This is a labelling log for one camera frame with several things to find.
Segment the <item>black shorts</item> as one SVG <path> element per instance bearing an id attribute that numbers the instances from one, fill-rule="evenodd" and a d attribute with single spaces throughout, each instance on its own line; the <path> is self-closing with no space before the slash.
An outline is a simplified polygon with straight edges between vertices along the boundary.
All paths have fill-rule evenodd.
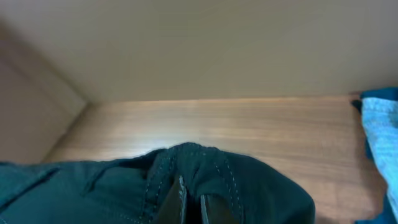
<path id="1" fill-rule="evenodd" d="M 187 189 L 186 223 L 202 223 L 202 195 L 222 198 L 239 223 L 315 221 L 311 196 L 271 166 L 186 142 L 112 161 L 3 162 L 1 222 L 157 223 L 180 175 Z"/>

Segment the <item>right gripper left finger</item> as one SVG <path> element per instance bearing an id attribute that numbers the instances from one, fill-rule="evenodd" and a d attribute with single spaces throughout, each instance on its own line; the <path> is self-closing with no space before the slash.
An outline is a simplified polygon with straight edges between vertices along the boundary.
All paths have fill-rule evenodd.
<path id="1" fill-rule="evenodd" d="M 186 224 L 187 189 L 183 177 L 178 176 L 157 214 L 157 224 Z"/>

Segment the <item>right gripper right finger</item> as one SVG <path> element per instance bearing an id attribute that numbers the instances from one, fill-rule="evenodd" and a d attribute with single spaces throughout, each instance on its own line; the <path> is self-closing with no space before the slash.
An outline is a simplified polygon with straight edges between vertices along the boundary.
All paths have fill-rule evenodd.
<path id="1" fill-rule="evenodd" d="M 238 224 L 227 203 L 214 195 L 200 197 L 201 219 L 203 224 Z"/>

